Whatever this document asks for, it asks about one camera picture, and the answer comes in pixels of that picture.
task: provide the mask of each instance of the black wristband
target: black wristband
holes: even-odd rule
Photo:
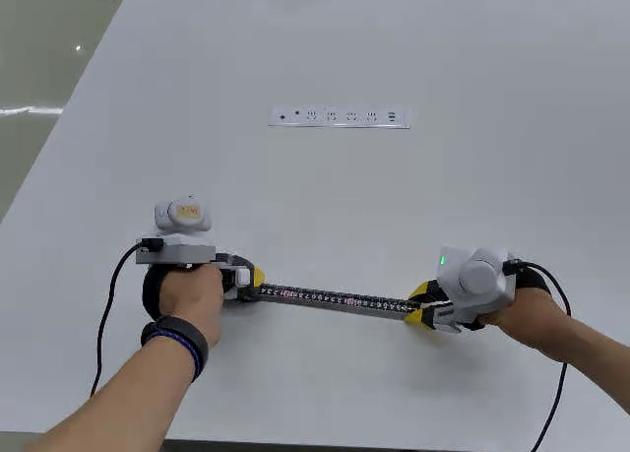
[[[195,376],[193,377],[195,381],[206,366],[209,351],[208,342],[199,329],[178,317],[164,316],[145,326],[140,336],[140,343],[144,345],[157,336],[173,339],[190,352],[195,361]]]
[[[551,293],[542,275],[530,267],[520,268],[516,273],[516,289],[519,290],[521,288],[538,288]]]

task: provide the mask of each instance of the ruler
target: ruler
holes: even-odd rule
[[[405,319],[405,316],[422,307],[422,303],[408,299],[367,296],[348,292],[310,290],[262,284],[258,299],[282,304],[331,309],[387,319]]]

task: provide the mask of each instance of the cable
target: cable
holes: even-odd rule
[[[96,334],[96,376],[94,377],[94,383],[92,384],[92,390],[90,391],[90,397],[95,395],[96,387],[102,373],[102,334],[105,330],[105,323],[107,322],[107,316],[111,310],[111,305],[114,302],[114,291],[116,289],[116,280],[122,270],[122,266],[127,259],[133,255],[133,253],[139,248],[147,248],[150,252],[159,252],[164,247],[164,240],[158,237],[143,238],[140,242],[134,244],[118,261],[118,265],[111,274],[111,281],[109,282],[109,296],[107,297],[107,304],[105,310],[100,318],[100,324],[98,325],[98,334]]]
[[[136,250],[143,246],[143,242],[138,242],[134,244],[129,250],[125,252],[122,258],[118,261],[118,265],[114,269],[113,274],[111,275],[111,281],[109,282],[109,296],[107,297],[107,304],[105,305],[105,310],[102,313],[102,317],[100,318],[100,324],[98,325],[98,334],[96,334],[96,376],[94,377],[94,383],[92,384],[92,391],[90,392],[90,397],[95,395],[96,387],[98,386],[98,381],[100,379],[100,374],[102,373],[102,334],[105,330],[105,322],[107,322],[107,316],[109,316],[109,311],[111,310],[111,305],[114,302],[114,290],[116,289],[116,280],[118,279],[118,275],[120,274],[120,270],[122,270],[122,266],[125,264],[127,259],[131,257]]]
[[[524,267],[534,268],[535,270],[538,270],[541,273],[543,273],[545,276],[547,276],[551,280],[556,290],[558,291],[558,294],[560,294],[560,297],[562,298],[562,302],[564,303],[564,309],[567,313],[567,316],[571,317],[571,304],[569,303],[569,299],[564,293],[564,290],[562,289],[562,287],[560,287],[560,284],[558,283],[558,281],[555,279],[553,275],[551,275],[551,273],[546,268],[541,267],[539,264],[532,263],[532,262],[524,262],[522,260],[510,260],[503,265],[504,273],[506,273],[506,275],[511,274],[511,273],[517,273],[520,268],[524,268]],[[555,416],[555,411],[558,409],[558,404],[560,403],[560,398],[562,397],[562,388],[564,387],[564,377],[566,376],[566,373],[567,373],[567,363],[564,362],[562,363],[562,368],[560,369],[560,378],[558,379],[558,387],[555,392],[555,398],[553,399],[553,404],[551,405],[551,410],[549,411],[549,415],[547,416],[547,419],[544,422],[544,426],[542,427],[542,430],[540,431],[540,434],[538,435],[538,439],[536,440],[534,447],[532,447],[531,452],[536,452],[538,450],[538,447],[540,447],[540,444],[542,443],[542,440],[547,434],[547,430],[549,429],[549,426],[551,425],[551,422],[553,421],[553,417]]]

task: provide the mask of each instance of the hand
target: hand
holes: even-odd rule
[[[190,322],[206,337],[210,348],[221,336],[222,307],[221,272],[212,265],[192,272],[170,272],[161,284],[159,311]]]
[[[565,361],[564,344],[572,319],[544,290],[517,290],[511,305],[502,311],[479,316],[479,321],[498,326],[512,339],[537,349],[551,359]]]

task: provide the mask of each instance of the power strip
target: power strip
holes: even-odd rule
[[[411,114],[400,107],[334,105],[278,105],[269,113],[269,125],[289,127],[377,127],[409,129]]]

